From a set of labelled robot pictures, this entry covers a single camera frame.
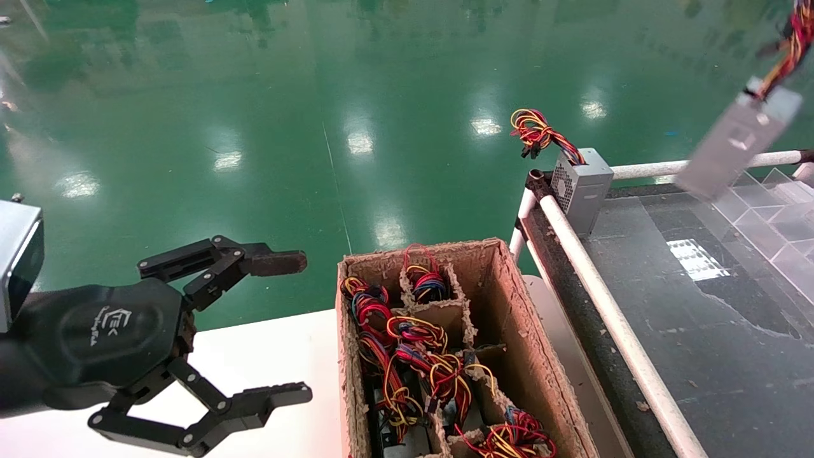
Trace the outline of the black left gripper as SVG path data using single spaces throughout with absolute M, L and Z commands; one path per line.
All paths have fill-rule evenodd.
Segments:
M 264 428 L 275 409 L 310 402 L 313 391 L 296 382 L 227 397 L 181 357 L 191 352 L 195 334 L 185 305 L 203 311 L 244 277 L 292 275 L 306 267 L 303 251 L 216 235 L 142 259 L 143 281 L 136 284 L 36 293 L 18 317 L 18 353 L 55 387 L 119 389 L 147 376 L 91 415 L 90 429 L 117 443 L 204 457 L 229 435 Z M 190 275 L 195 278 L 183 287 L 184 297 L 166 284 Z M 205 406 L 200 420 L 181 427 L 128 414 L 174 382 Z

